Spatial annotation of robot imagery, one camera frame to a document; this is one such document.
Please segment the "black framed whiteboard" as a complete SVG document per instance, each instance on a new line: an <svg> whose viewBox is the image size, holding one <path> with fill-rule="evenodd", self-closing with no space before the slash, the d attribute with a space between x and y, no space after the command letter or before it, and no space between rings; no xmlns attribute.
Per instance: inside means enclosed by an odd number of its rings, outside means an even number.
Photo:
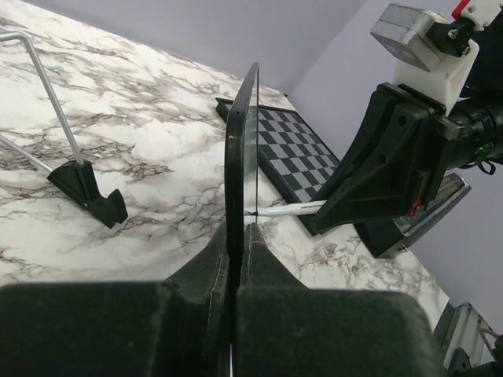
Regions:
<svg viewBox="0 0 503 377"><path fill-rule="evenodd" d="M227 254L229 256L229 355L234 362L236 298L247 225L258 207L259 64L244 77L226 120L224 159Z"/></svg>

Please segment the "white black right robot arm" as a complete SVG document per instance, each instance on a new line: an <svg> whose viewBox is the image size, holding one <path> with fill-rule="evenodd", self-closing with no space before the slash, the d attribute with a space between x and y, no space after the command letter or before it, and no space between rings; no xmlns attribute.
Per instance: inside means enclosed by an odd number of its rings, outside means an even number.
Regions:
<svg viewBox="0 0 503 377"><path fill-rule="evenodd" d="M475 33L482 55L452 111L404 84L380 84L342 161L315 198L314 232L413 216L450 169L502 162L502 18Z"/></svg>

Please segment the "white whiteboard marker pen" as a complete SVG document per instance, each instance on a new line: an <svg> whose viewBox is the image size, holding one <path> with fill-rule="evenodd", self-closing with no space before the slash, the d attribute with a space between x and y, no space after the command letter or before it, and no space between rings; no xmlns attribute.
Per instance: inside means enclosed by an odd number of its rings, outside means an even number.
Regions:
<svg viewBox="0 0 503 377"><path fill-rule="evenodd" d="M244 215L274 218L280 216L302 216L316 214L325 205L325 200L309 203L293 203L279 207L266 207L255 211L245 210Z"/></svg>

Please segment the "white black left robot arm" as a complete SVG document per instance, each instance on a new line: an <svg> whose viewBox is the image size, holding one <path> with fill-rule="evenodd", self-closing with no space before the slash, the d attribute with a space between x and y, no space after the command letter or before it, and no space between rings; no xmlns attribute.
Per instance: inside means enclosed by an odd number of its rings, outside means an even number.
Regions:
<svg viewBox="0 0 503 377"><path fill-rule="evenodd" d="M499 376L502 338L410 296L315 290L257 225L224 225L160 282L1 289L4 376Z"/></svg>

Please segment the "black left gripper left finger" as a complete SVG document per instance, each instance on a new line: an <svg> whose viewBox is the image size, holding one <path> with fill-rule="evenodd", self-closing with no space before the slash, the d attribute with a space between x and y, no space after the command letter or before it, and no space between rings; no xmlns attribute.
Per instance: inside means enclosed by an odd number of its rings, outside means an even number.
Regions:
<svg viewBox="0 0 503 377"><path fill-rule="evenodd" d="M4 376L228 376L226 228L163 281L1 289Z"/></svg>

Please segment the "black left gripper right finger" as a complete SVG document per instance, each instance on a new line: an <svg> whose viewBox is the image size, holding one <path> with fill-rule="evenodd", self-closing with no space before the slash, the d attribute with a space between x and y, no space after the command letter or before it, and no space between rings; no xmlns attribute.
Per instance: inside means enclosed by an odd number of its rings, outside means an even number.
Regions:
<svg viewBox="0 0 503 377"><path fill-rule="evenodd" d="M244 234L236 296L237 376L441 376L425 311L394 291L309 289Z"/></svg>

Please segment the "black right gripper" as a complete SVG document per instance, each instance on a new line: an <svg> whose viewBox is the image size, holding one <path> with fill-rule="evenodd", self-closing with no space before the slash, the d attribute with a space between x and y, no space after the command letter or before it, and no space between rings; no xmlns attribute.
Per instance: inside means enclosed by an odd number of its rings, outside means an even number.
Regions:
<svg viewBox="0 0 503 377"><path fill-rule="evenodd" d="M416 215L428 208L445 172L483 164L483 111L446 106L411 87L383 83L372 93L351 146L315 195L315 233Z"/></svg>

